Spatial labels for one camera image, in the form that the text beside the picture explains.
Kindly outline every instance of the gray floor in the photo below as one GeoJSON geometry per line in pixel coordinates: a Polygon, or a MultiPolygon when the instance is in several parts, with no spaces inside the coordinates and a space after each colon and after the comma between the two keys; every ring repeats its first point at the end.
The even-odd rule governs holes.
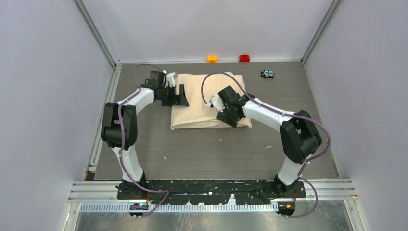
{"type": "MultiPolygon", "coordinates": [[[[122,68],[115,101],[136,90],[135,65],[122,68]]],[[[305,70],[300,62],[159,64],[168,72],[208,74],[230,71],[243,75],[248,93],[288,111],[308,111],[319,119],[305,70]],[[263,79],[260,72],[273,69],[274,79],[263,79]]],[[[138,74],[148,78],[151,68],[140,67],[138,74]]],[[[252,128],[170,129],[170,107],[160,102],[138,114],[136,151],[147,179],[270,179],[280,170],[285,155],[280,134],[252,121],[252,128]]],[[[326,144],[324,133],[321,151],[326,144]]],[[[335,178],[331,153],[310,164],[303,173],[309,179],[335,178]]],[[[121,179],[115,154],[102,147],[95,179],[121,179]]]]}

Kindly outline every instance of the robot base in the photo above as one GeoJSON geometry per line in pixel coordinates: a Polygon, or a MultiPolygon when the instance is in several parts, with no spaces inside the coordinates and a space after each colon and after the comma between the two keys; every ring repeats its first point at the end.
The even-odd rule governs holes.
{"type": "MultiPolygon", "coordinates": [[[[138,184],[145,188],[149,188],[149,185],[146,182],[146,176],[144,175],[144,172],[138,184]]],[[[117,191],[118,200],[136,200],[145,199],[147,197],[147,192],[140,189],[133,182],[127,182],[125,180],[122,180],[122,183],[116,186],[116,188],[118,189],[117,191]]]]}
{"type": "MultiPolygon", "coordinates": [[[[122,192],[118,192],[118,200],[146,199],[146,193],[130,184],[119,185],[122,192]]],[[[297,198],[306,198],[301,181],[293,183],[285,193],[277,193],[275,183],[266,180],[150,180],[145,185],[152,190],[169,190],[170,195],[164,204],[172,205],[185,205],[187,202],[192,205],[224,205],[230,198],[234,198],[237,205],[264,205],[277,198],[293,198],[295,194],[297,198]]],[[[163,196],[162,193],[152,193],[151,203],[157,204],[163,196]]]]}

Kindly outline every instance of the fabric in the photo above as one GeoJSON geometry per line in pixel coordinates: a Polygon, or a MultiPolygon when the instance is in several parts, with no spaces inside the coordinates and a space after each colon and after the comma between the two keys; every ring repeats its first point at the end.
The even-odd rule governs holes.
{"type": "MultiPolygon", "coordinates": [[[[242,88],[245,89],[242,76],[234,75],[231,72],[227,73],[233,76],[241,84],[242,88]]],[[[172,130],[179,128],[231,128],[231,126],[216,119],[218,114],[216,108],[207,107],[203,102],[201,97],[201,83],[206,76],[207,75],[179,74],[176,78],[176,89],[178,90],[179,84],[184,84],[184,91],[190,106],[172,107],[170,123],[172,130]]],[[[226,75],[215,74],[208,77],[204,83],[203,92],[205,100],[209,101],[213,94],[217,94],[228,85],[231,85],[239,95],[243,95],[241,89],[232,79],[226,75]]],[[[251,119],[243,118],[238,121],[238,127],[242,126],[251,128],[251,119]]]]}

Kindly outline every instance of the metal grate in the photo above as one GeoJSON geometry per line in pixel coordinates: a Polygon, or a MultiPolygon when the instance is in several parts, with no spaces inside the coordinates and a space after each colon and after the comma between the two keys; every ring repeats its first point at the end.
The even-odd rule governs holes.
{"type": "MultiPolygon", "coordinates": [[[[80,212],[88,213],[121,213],[128,212],[132,202],[115,203],[82,203],[80,212]]],[[[149,210],[156,205],[149,203],[149,210]]],[[[278,204],[273,202],[270,205],[235,205],[235,202],[226,205],[161,205],[154,212],[156,213],[198,213],[198,212],[268,212],[277,211],[278,204]]]]}

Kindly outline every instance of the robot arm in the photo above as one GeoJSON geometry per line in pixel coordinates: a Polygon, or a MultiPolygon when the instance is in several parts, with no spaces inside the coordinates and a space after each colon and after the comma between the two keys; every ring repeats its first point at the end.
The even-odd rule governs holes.
{"type": "MultiPolygon", "coordinates": [[[[123,101],[126,101],[121,110],[125,128],[125,148],[121,155],[127,172],[138,182],[140,182],[143,177],[143,169],[139,165],[135,150],[135,143],[138,135],[137,114],[147,105],[156,100],[161,100],[162,106],[189,106],[184,93],[184,85],[180,84],[179,95],[176,95],[176,77],[177,74],[174,72],[166,74],[165,71],[152,71],[150,73],[150,78],[145,81],[145,84],[131,94],[131,96],[136,95],[135,97],[131,98],[129,96],[117,103],[107,103],[105,105],[101,138],[113,149],[118,161],[120,161],[119,150],[122,145],[122,134],[120,125],[117,123],[119,120],[118,108],[123,101]]],[[[124,181],[132,182],[123,169],[122,175],[124,181]]]]}
{"type": "Polygon", "coordinates": [[[283,151],[286,155],[282,169],[275,176],[275,188],[278,193],[289,191],[298,180],[298,173],[305,161],[319,148],[322,143],[316,126],[287,114],[310,117],[306,111],[298,113],[283,111],[261,102],[251,96],[257,103],[246,96],[237,94],[231,86],[225,87],[211,97],[207,106],[219,110],[217,119],[236,127],[244,117],[257,120],[281,134],[283,151]]]}

